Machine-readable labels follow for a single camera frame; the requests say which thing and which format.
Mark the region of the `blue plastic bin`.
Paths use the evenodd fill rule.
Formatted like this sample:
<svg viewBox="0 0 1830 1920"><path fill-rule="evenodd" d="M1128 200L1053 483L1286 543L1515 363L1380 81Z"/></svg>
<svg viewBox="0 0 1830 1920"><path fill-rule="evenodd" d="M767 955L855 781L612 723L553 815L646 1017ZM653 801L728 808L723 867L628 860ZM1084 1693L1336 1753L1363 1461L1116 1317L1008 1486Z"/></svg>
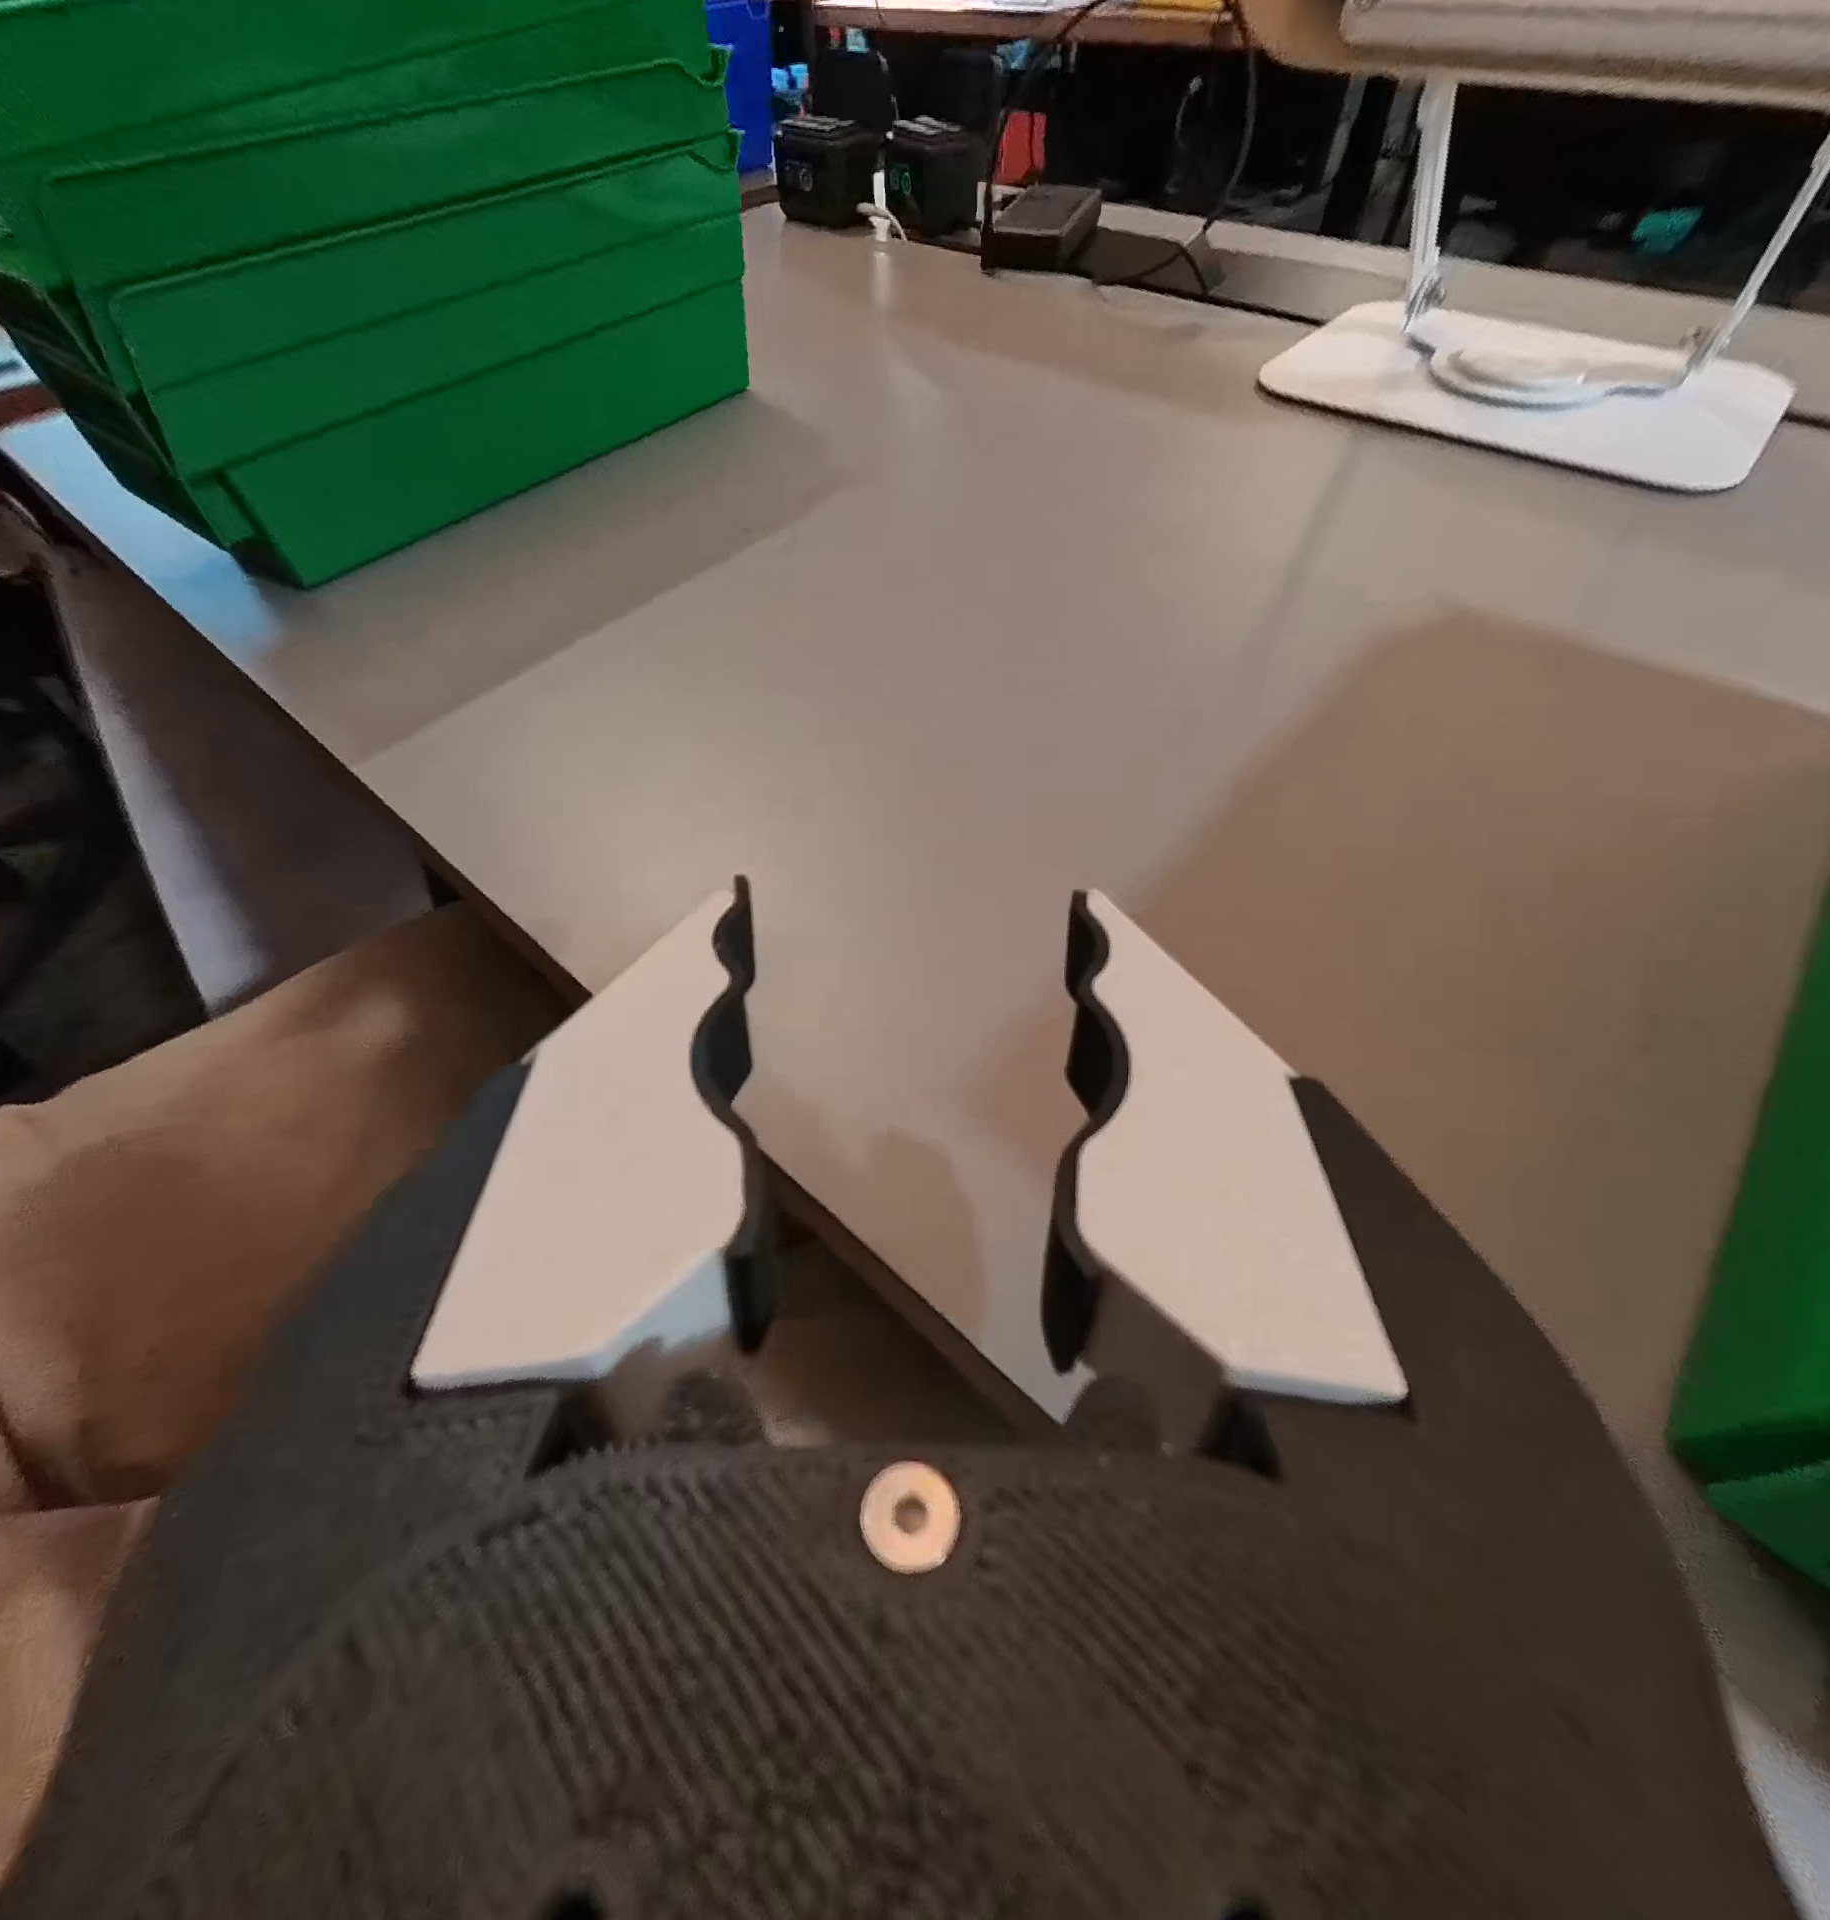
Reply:
<svg viewBox="0 0 1830 1920"><path fill-rule="evenodd" d="M726 51L723 99L746 152L773 132L773 25L768 3L704 3L706 36Z"/></svg>

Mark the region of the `black power adapter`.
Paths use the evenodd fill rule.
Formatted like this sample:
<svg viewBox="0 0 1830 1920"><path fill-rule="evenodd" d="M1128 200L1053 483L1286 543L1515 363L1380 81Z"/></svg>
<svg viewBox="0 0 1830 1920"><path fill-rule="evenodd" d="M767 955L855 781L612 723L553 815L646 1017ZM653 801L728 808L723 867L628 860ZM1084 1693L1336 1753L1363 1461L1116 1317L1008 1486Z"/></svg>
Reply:
<svg viewBox="0 0 1830 1920"><path fill-rule="evenodd" d="M1035 183L990 200L977 232L977 263L990 274L1080 272L1104 206L1099 189L1066 183Z"/></svg>

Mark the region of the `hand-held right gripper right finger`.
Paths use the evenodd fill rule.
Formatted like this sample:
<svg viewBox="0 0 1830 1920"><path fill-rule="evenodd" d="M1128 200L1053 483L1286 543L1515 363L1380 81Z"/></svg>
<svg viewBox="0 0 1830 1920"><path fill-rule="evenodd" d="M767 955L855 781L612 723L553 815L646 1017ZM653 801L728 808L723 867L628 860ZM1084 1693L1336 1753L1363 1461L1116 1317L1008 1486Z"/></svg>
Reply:
<svg viewBox="0 0 1830 1920"><path fill-rule="evenodd" d="M1301 1078L1096 890L1071 896L1050 1182L1051 1369L1134 1360L1204 1407L1267 1395L1399 1407L1408 1378L1316 1149Z"/></svg>

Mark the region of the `black battery charger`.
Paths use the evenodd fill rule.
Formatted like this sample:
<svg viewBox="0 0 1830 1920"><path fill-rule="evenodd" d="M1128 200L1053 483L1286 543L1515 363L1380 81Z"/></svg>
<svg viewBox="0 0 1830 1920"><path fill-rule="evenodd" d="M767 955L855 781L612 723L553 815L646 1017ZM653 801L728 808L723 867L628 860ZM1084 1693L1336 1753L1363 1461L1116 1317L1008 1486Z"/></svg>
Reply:
<svg viewBox="0 0 1830 1920"><path fill-rule="evenodd" d="M885 136L856 121L801 114L779 122L773 171L782 217L824 229L880 219L882 146Z"/></svg>
<svg viewBox="0 0 1830 1920"><path fill-rule="evenodd" d="M986 146L973 128L900 117L885 136L885 206L906 238L948 238L975 226L983 169Z"/></svg>

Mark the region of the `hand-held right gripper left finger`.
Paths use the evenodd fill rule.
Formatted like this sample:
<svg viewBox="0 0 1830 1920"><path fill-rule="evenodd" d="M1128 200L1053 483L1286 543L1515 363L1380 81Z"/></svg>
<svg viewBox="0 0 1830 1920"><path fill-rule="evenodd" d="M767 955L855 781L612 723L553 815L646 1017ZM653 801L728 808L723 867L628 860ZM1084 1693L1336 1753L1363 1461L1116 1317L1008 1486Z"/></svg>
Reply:
<svg viewBox="0 0 1830 1920"><path fill-rule="evenodd" d="M529 1055L413 1388L643 1395L758 1352L777 1204L734 1110L757 978L751 887L733 876Z"/></svg>

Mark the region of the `white monitor stand base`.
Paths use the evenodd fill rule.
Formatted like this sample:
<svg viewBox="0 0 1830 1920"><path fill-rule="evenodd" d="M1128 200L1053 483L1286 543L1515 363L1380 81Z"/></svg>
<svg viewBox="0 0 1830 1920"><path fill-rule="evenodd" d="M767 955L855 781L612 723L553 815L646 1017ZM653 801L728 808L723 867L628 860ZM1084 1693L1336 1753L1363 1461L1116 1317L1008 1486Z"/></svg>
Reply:
<svg viewBox="0 0 1830 1920"><path fill-rule="evenodd" d="M1439 233L1455 96L1446 73L1425 79L1402 300L1365 300L1314 328L1264 363L1257 390L1654 492L1738 488L1788 418L1795 381L1736 360L1733 345L1830 180L1830 128L1718 324L1667 353L1446 302Z"/></svg>

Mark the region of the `green plastic storage bin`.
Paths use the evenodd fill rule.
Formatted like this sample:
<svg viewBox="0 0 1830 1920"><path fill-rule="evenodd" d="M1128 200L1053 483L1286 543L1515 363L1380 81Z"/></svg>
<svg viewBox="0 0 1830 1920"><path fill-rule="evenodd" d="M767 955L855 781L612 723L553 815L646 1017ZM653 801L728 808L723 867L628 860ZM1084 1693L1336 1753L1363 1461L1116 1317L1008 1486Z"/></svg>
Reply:
<svg viewBox="0 0 1830 1920"><path fill-rule="evenodd" d="M1667 1444L1720 1519L1830 1594L1830 887Z"/></svg>

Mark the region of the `person's tan pants leg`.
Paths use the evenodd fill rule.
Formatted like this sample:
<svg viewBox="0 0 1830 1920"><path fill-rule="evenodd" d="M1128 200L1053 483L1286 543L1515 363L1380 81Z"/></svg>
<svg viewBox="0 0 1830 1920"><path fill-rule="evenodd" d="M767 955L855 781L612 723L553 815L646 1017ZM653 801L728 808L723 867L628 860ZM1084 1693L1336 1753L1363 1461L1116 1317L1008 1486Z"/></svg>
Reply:
<svg viewBox="0 0 1830 1920"><path fill-rule="evenodd" d="M451 905L0 1108L0 1884L157 1497L381 1191L565 1011Z"/></svg>

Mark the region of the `stack of green bins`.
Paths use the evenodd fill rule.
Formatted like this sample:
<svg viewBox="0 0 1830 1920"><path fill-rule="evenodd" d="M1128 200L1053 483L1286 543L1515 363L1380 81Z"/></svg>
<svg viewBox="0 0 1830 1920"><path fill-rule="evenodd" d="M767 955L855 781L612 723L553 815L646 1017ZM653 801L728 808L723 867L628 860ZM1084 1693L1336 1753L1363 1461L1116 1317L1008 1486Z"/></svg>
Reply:
<svg viewBox="0 0 1830 1920"><path fill-rule="evenodd" d="M723 71L686 3L0 4L0 324L323 585L748 388Z"/></svg>

